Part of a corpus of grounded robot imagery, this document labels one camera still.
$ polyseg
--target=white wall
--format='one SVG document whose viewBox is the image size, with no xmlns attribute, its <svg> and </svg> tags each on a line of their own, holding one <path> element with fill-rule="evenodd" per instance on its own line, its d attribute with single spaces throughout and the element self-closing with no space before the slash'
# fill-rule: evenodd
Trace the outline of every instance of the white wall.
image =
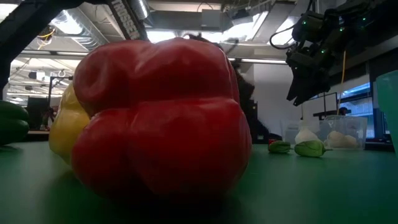
<svg viewBox="0 0 398 224">
<path fill-rule="evenodd" d="M 253 74 L 259 120 L 271 133 L 281 135 L 281 120 L 299 120 L 302 117 L 301 106 L 296 107 L 286 100 L 293 80 L 292 71 L 287 65 L 255 64 Z"/>
</svg>

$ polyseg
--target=white object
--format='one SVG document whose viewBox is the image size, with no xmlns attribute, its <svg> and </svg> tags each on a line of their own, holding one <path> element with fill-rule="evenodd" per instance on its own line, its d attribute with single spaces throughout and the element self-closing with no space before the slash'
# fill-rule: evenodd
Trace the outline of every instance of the white object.
<svg viewBox="0 0 398 224">
<path fill-rule="evenodd" d="M 312 131 L 308 130 L 307 128 L 303 128 L 295 138 L 296 144 L 300 144 L 301 142 L 306 141 L 320 141 L 318 136 L 314 134 Z"/>
<path fill-rule="evenodd" d="M 345 136 L 338 131 L 332 131 L 328 135 L 328 139 L 326 140 L 326 144 L 332 148 L 340 148 L 345 145 Z"/>
<path fill-rule="evenodd" d="M 352 136 L 344 136 L 344 140 L 345 140 L 345 146 L 349 149 L 355 149 L 358 145 L 358 143 L 356 142 L 356 138 L 352 137 Z"/>
<path fill-rule="evenodd" d="M 282 138 L 294 145 L 308 140 L 322 142 L 327 149 L 364 149 L 367 119 L 330 116 L 324 121 L 281 121 Z"/>
</svg>

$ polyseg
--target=red chili pepper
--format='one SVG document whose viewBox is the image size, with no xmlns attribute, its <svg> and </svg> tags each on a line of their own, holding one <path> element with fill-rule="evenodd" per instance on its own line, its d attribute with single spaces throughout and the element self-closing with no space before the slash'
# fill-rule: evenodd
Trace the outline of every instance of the red chili pepper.
<svg viewBox="0 0 398 224">
<path fill-rule="evenodd" d="M 276 142 L 277 140 L 276 139 L 269 139 L 268 140 L 268 145 L 270 145 L 270 144 L 272 144 L 272 143 L 274 143 L 274 142 Z"/>
<path fill-rule="evenodd" d="M 96 115 L 73 148 L 72 166 L 97 194 L 196 201 L 223 195 L 248 163 L 236 77 L 212 44 L 108 44 L 82 60 L 73 84 Z"/>
</svg>

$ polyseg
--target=ceiling light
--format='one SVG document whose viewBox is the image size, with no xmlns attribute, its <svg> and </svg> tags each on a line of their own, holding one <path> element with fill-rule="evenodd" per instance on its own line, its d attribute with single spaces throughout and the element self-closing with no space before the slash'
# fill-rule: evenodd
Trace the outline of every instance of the ceiling light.
<svg viewBox="0 0 398 224">
<path fill-rule="evenodd" d="M 18 101 L 18 102 L 24 101 L 24 99 L 21 99 L 19 97 L 12 98 L 11 100 Z"/>
<path fill-rule="evenodd" d="M 17 105 L 19 104 L 19 102 L 18 102 L 18 101 L 9 100 L 9 102 L 10 102 L 10 103 L 17 104 Z"/>
<path fill-rule="evenodd" d="M 16 7 L 17 4 L 0 4 L 0 20 L 4 20 Z"/>
<path fill-rule="evenodd" d="M 83 32 L 83 28 L 66 10 L 63 10 L 51 23 L 66 34 L 81 34 Z"/>
<path fill-rule="evenodd" d="M 287 29 L 291 26 L 293 26 L 296 22 L 298 21 L 297 17 L 293 17 L 293 16 L 289 16 L 285 22 L 280 25 L 280 27 L 276 30 L 276 32 L 280 32 L 284 29 Z M 275 35 L 272 38 L 272 43 L 275 45 L 284 45 L 287 42 L 289 42 L 292 38 L 292 32 L 293 29 L 287 30 L 285 32 L 281 32 L 280 34 Z"/>
<path fill-rule="evenodd" d="M 147 31 L 148 39 L 152 43 L 158 43 L 163 40 L 169 40 L 173 39 L 175 36 L 175 33 L 173 31 L 154 31 L 154 30 L 149 30 Z"/>
</svg>

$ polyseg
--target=table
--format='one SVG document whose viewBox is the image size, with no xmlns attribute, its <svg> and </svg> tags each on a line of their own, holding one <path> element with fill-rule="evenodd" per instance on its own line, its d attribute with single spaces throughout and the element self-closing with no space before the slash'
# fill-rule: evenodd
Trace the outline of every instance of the table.
<svg viewBox="0 0 398 224">
<path fill-rule="evenodd" d="M 0 223 L 153 223 L 85 189 L 47 142 L 0 148 Z M 398 223 L 398 159 L 330 151 L 322 158 L 254 146 L 240 183 L 211 216 L 169 223 Z"/>
</svg>

